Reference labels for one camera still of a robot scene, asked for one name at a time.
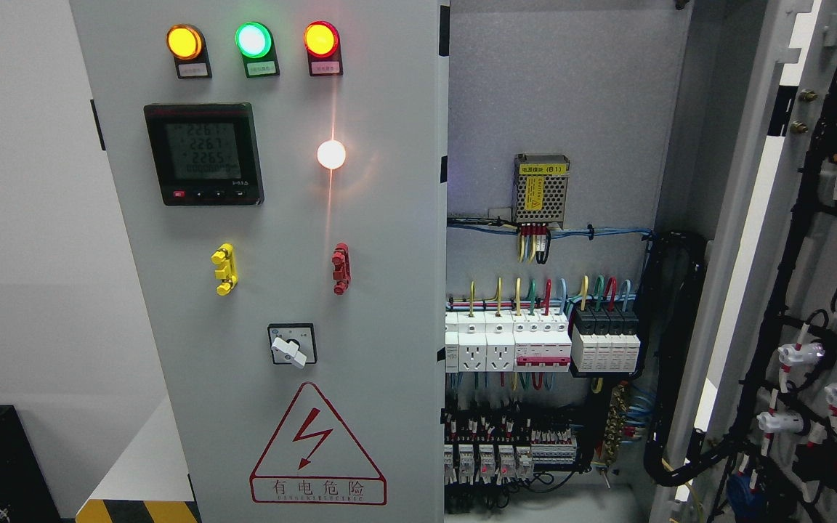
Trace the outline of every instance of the yellow handle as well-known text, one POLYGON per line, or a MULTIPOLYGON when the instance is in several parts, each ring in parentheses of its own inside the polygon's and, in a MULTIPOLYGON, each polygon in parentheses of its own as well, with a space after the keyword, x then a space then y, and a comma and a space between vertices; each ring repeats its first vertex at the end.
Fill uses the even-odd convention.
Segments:
POLYGON ((230 294, 235 285, 238 284, 238 272, 235 268, 235 246, 230 243, 223 243, 222 247, 216 249, 210 258, 215 265, 215 278, 221 280, 215 291, 219 296, 230 294))

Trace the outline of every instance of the screw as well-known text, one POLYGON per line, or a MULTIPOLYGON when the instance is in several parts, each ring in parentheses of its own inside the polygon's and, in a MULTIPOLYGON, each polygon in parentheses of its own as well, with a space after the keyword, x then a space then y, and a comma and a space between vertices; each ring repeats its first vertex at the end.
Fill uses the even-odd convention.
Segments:
POLYGON ((807 132, 808 130, 809 130, 809 126, 805 125, 805 123, 800 122, 799 120, 795 120, 794 122, 790 123, 790 131, 791 132, 794 132, 794 133, 797 133, 797 134, 803 134, 804 132, 807 132))

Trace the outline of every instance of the lightning bolt symbol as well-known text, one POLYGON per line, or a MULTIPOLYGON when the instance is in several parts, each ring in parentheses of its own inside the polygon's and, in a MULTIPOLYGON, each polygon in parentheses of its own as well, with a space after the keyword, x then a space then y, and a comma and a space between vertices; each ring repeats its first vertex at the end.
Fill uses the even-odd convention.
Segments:
POLYGON ((312 410, 310 410, 309 416, 306 417, 305 421, 303 421, 302 423, 302 427, 299 427, 299 431, 297 431, 296 436, 293 437, 293 441, 302 441, 303 439, 309 439, 310 437, 322 437, 318 440, 318 443, 315 444, 315 447, 312 448, 312 452, 309 453, 308 456, 299 460, 299 470, 302 470, 302 467, 305 467, 307 464, 312 462, 309 461, 309 458, 311 458, 312 454, 315 454, 315 451, 318 450, 318 448, 321 447, 323 443, 325 443, 325 440, 328 439, 328 436, 329 434, 331 434, 331 431, 335 430, 329 429, 322 431, 314 431, 311 434, 305 434, 305 436, 302 436, 302 433, 304 433, 305 430, 309 428, 309 425, 311 425, 312 422, 315 421, 315 418, 318 417, 318 413, 321 413, 321 410, 318 410, 318 408, 313 408, 312 410))

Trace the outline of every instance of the white wall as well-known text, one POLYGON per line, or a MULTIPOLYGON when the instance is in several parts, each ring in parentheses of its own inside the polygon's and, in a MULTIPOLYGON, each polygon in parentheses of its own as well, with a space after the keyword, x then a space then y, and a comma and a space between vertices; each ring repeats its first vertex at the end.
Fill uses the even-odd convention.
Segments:
POLYGON ((0 0, 0 403, 73 516, 163 378, 65 0, 0 0))

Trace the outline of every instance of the green indicator light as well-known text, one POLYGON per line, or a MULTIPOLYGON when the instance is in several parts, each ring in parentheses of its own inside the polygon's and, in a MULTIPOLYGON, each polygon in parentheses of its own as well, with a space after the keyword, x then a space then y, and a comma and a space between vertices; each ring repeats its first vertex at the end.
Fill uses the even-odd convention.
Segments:
POLYGON ((235 44, 246 57, 263 57, 273 47, 270 30, 256 21, 242 24, 235 33, 235 44))

